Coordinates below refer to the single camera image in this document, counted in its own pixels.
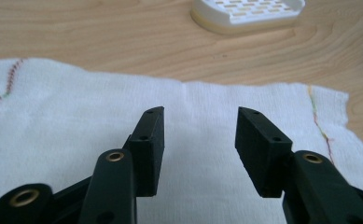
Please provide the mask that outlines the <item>white cloth with coloured stitching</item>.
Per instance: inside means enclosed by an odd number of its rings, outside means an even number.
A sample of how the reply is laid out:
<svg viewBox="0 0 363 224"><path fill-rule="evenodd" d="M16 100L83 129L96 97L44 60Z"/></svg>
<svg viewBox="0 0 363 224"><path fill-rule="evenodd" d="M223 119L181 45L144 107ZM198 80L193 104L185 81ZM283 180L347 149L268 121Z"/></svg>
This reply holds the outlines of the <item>white cloth with coloured stitching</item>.
<svg viewBox="0 0 363 224"><path fill-rule="evenodd" d="M0 197L29 183L65 189L121 147L142 114L164 110L157 194L138 224L286 224L278 199L258 196L234 146L237 112L262 112L293 143L332 160L363 189L363 142L348 96L318 86L221 86L89 72L47 59L0 60Z"/></svg>

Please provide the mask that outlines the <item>white slotted soap dish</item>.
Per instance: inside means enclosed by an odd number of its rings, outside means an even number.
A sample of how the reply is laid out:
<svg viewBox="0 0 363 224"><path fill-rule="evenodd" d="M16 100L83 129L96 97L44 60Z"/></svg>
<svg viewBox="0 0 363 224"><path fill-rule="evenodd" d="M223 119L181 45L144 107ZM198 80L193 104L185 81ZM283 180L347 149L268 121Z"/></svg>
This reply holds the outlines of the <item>white slotted soap dish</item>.
<svg viewBox="0 0 363 224"><path fill-rule="evenodd" d="M242 34L293 24L305 0L193 0L191 18L223 35Z"/></svg>

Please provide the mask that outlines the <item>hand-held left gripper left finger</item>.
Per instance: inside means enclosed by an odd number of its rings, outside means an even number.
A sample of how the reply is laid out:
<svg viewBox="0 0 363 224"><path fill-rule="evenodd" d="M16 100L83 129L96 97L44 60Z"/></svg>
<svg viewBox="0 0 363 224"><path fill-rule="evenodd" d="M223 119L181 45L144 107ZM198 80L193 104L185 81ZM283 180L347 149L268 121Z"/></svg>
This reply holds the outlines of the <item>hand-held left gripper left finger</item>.
<svg viewBox="0 0 363 224"><path fill-rule="evenodd" d="M121 148L98 158L78 224L136 224L138 197L157 194L164 151L164 108L145 111Z"/></svg>

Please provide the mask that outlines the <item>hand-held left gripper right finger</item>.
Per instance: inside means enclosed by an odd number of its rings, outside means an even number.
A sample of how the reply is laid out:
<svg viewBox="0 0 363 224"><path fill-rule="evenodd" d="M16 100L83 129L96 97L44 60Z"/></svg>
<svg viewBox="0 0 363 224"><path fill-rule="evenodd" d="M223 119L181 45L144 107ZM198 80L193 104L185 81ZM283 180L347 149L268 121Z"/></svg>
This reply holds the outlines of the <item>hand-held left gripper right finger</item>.
<svg viewBox="0 0 363 224"><path fill-rule="evenodd" d="M292 151L292 141L262 113L238 109L235 148L258 195L283 199L287 224L363 224L363 190L326 157Z"/></svg>

